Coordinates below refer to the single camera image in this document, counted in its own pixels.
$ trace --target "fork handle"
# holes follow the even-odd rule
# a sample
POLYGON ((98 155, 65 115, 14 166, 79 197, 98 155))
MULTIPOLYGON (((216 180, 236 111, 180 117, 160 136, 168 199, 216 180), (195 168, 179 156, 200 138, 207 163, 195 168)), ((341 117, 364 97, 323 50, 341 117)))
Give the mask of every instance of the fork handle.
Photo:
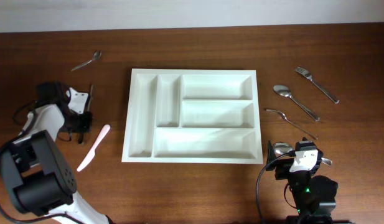
POLYGON ((326 96, 330 98, 334 103, 339 103, 339 99, 335 97, 333 94, 331 94, 329 91, 327 91, 325 88, 321 87, 319 84, 317 84, 314 80, 311 80, 313 84, 315 84, 316 87, 318 87, 326 96))
POLYGON ((306 108, 304 105, 302 105, 300 102, 298 102, 294 97, 290 96, 290 99, 293 100, 298 106, 300 106, 309 116, 311 116, 315 121, 319 121, 320 117, 313 113, 310 109, 306 108))

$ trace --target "utensil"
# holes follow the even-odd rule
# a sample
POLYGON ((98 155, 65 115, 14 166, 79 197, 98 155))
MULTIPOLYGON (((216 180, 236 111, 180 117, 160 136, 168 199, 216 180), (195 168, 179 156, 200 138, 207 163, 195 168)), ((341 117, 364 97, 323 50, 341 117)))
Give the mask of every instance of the utensil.
POLYGON ((77 168, 78 172, 83 170, 92 161, 92 159, 95 156, 95 149, 98 147, 100 142, 102 142, 103 138, 106 136, 106 134, 109 132, 109 130, 110 130, 110 125, 109 124, 104 125, 104 127, 102 128, 102 130, 100 131, 100 133, 98 135, 98 138, 96 139, 95 143, 93 143, 92 148, 88 152, 87 156, 85 156, 84 160, 78 166, 78 168, 77 168))
MULTIPOLYGON (((293 149, 293 147, 286 143, 286 142, 276 142, 273 144, 273 149, 275 151, 275 153, 279 154, 279 155, 283 155, 287 152, 290 152, 293 149)), ((328 166, 331 166, 333 164, 333 162, 330 160, 330 159, 326 159, 326 158, 323 158, 322 157, 322 163, 323 164, 326 164, 328 166)))
POLYGON ((77 65, 76 67, 74 67, 72 69, 72 71, 76 70, 76 69, 79 69, 81 67, 84 67, 85 65, 88 65, 89 63, 93 62, 94 60, 98 60, 100 58, 100 56, 102 56, 102 51, 100 50, 97 50, 94 54, 93 54, 93 57, 91 60, 87 61, 87 62, 84 62, 84 63, 81 63, 80 65, 77 65))
POLYGON ((326 94, 327 97, 330 98, 334 103, 339 103, 339 99, 335 97, 333 94, 331 94, 329 91, 327 91, 325 88, 321 87, 319 84, 317 84, 313 79, 311 73, 306 70, 305 68, 297 67, 294 69, 294 71, 300 73, 305 78, 309 79, 316 87, 318 87, 324 94, 326 94))
POLYGON ((320 120, 320 117, 318 117, 318 115, 316 115, 315 113, 313 113, 310 109, 306 108, 304 105, 300 104, 300 102, 298 102, 292 95, 291 95, 291 91, 290 89, 285 86, 285 85, 275 85, 273 87, 273 90, 281 95, 281 96, 285 96, 285 97, 289 97, 290 99, 293 100, 293 102, 295 102, 298 106, 300 106, 309 116, 311 116, 315 121, 319 121, 320 120))
POLYGON ((315 137, 313 134, 309 133, 308 131, 304 130, 303 128, 301 128, 300 126, 294 124, 293 122, 289 121, 286 117, 286 115, 281 112, 281 111, 278 111, 278 110, 272 110, 272 109, 266 109, 266 111, 271 111, 271 112, 274 112, 274 113, 277 113, 278 115, 280 115, 285 121, 289 122, 290 124, 292 124, 294 127, 300 129, 301 131, 304 131, 306 134, 310 135, 310 137, 314 138, 317 140, 317 137, 315 137))
MULTIPOLYGON (((91 88, 90 88, 90 96, 89 96, 90 100, 88 101, 88 104, 87 104, 87 110, 86 110, 87 113, 91 111, 91 101, 93 99, 92 93, 93 93, 93 84, 91 84, 91 88)), ((78 138, 78 143, 79 144, 84 144, 85 143, 84 135, 85 135, 85 133, 81 133, 80 134, 80 137, 78 138)))

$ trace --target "fork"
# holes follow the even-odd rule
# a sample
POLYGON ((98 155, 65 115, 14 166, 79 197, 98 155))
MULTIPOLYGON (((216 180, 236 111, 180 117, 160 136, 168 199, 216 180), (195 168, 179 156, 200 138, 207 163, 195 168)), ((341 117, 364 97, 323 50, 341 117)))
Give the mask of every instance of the fork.
POLYGON ((322 92, 324 94, 326 94, 326 96, 328 96, 330 98, 330 100, 332 100, 334 103, 339 103, 339 99, 337 99, 337 97, 335 97, 333 94, 331 94, 329 91, 327 91, 326 89, 324 89, 323 87, 321 87, 319 84, 317 84, 313 79, 312 79, 312 75, 311 73, 306 70, 305 68, 301 68, 301 67, 297 67, 296 69, 294 69, 294 71, 300 73, 301 75, 303 75, 305 78, 309 79, 313 84, 315 84, 316 87, 318 87, 320 90, 322 90, 322 92))

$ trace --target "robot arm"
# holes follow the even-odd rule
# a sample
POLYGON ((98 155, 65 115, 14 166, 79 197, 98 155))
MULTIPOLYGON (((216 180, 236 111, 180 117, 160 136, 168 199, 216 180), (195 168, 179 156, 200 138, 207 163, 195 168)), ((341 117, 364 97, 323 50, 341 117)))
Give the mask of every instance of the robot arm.
POLYGON ((59 86, 60 83, 44 83, 37 87, 39 100, 27 115, 24 126, 27 133, 7 144, 0 153, 0 175, 12 204, 21 213, 56 215, 53 218, 60 223, 113 223, 82 199, 72 170, 54 143, 59 131, 82 129, 80 125, 84 124, 80 120, 85 117, 68 106, 71 103, 85 106, 87 102, 78 99, 74 103, 71 94, 77 92, 72 89, 68 90, 68 99, 64 98, 65 93, 59 86), (34 166, 40 166, 40 171, 25 176, 34 166), (59 216, 61 214, 73 220, 59 216))

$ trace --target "spoon handle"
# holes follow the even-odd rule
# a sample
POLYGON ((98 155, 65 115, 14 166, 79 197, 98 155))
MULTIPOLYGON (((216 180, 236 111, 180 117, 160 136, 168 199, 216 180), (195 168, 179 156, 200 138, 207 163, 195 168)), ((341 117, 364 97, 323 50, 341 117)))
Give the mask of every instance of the spoon handle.
POLYGON ((286 119, 286 121, 289 122, 290 124, 292 124, 294 127, 300 129, 301 131, 304 131, 306 134, 310 135, 310 137, 312 137, 312 138, 317 140, 317 137, 315 137, 315 135, 313 135, 313 134, 309 133, 308 131, 304 130, 302 127, 294 124, 293 122, 289 121, 288 119, 286 119))
POLYGON ((316 87, 318 87, 326 96, 330 98, 334 103, 339 103, 339 99, 335 97, 333 94, 331 94, 329 91, 327 91, 325 88, 321 87, 319 84, 317 84, 314 80, 311 80, 313 84, 315 84, 316 87))
POLYGON ((89 61, 87 61, 87 62, 81 63, 80 65, 77 65, 76 67, 74 67, 74 68, 72 69, 72 71, 74 71, 74 70, 76 70, 76 69, 79 69, 79 68, 81 68, 81 67, 84 67, 85 65, 88 65, 88 64, 91 63, 92 61, 93 61, 93 59, 92 59, 92 60, 89 60, 89 61))
POLYGON ((293 102, 295 102, 298 106, 300 106, 307 114, 309 114, 309 116, 311 116, 315 121, 319 121, 320 120, 320 117, 318 117, 318 115, 316 115, 315 113, 313 113, 310 109, 306 108, 304 105, 300 104, 300 102, 298 102, 296 99, 294 99, 294 97, 290 96, 290 99, 293 100, 293 102))

